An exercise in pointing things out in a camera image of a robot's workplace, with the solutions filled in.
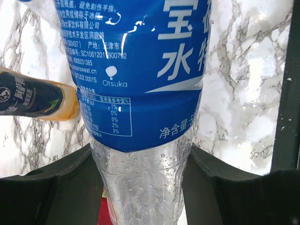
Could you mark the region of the tall orange juice bottle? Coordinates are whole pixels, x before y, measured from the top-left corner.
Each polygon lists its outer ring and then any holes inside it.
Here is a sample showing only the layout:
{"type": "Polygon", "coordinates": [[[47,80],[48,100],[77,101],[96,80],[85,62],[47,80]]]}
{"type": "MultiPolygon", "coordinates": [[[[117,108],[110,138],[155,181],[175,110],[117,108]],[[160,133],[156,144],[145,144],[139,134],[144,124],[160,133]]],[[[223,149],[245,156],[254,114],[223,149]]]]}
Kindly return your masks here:
{"type": "Polygon", "coordinates": [[[76,88],[0,68],[1,116],[67,121],[78,112],[76,88]]]}

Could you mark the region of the blue label water bottle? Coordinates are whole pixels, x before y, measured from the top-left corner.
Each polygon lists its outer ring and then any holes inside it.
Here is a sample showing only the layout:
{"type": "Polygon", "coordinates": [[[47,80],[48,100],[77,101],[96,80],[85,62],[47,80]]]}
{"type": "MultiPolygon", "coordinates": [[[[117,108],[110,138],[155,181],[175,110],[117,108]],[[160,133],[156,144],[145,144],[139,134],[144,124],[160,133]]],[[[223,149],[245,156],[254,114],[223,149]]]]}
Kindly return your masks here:
{"type": "Polygon", "coordinates": [[[60,30],[115,225],[175,225],[203,88],[209,0],[26,0],[60,30]]]}

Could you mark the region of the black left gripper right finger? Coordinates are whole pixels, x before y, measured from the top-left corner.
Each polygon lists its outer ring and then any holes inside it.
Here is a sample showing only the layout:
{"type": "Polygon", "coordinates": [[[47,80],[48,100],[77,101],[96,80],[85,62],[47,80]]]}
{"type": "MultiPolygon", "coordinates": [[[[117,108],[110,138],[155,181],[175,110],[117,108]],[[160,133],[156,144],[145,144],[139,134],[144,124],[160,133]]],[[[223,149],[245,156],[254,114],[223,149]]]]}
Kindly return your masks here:
{"type": "Polygon", "coordinates": [[[297,225],[300,172],[259,176],[193,145],[184,172],[184,202],[190,225],[297,225]]]}

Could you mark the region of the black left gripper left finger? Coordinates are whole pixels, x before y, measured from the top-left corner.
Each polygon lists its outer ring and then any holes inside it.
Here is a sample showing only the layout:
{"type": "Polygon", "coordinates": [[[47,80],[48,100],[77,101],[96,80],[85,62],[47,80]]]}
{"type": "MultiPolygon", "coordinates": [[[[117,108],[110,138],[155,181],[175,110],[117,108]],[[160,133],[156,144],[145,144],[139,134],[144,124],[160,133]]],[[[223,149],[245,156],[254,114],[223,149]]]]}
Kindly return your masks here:
{"type": "Polygon", "coordinates": [[[0,180],[2,225],[95,225],[103,183],[90,145],[21,176],[0,180]]]}

